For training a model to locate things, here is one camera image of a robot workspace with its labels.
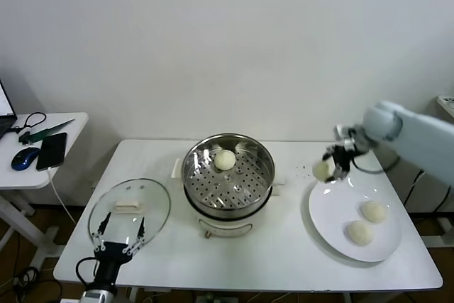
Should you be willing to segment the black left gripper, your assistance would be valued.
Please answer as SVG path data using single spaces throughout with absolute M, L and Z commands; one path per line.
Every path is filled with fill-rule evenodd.
M 95 258 L 99 265 L 94 278 L 95 282 L 104 284 L 115 284 L 118 273 L 122 265 L 129 263 L 132 260 L 131 254 L 136 254 L 145 242 L 145 218 L 143 217 L 135 240 L 132 244 L 118 242 L 105 242 L 103 235 L 109 223 L 111 213 L 106 215 L 106 218 L 99 224 L 96 232 L 91 233 Z

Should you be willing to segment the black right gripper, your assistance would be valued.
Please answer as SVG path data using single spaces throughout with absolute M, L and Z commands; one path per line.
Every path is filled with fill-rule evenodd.
M 335 165 L 333 174 L 328 177 L 328 182 L 341 182 L 350 172 L 350 151 L 341 145 L 332 145 L 326 149 L 322 156 L 323 161 L 332 159 Z

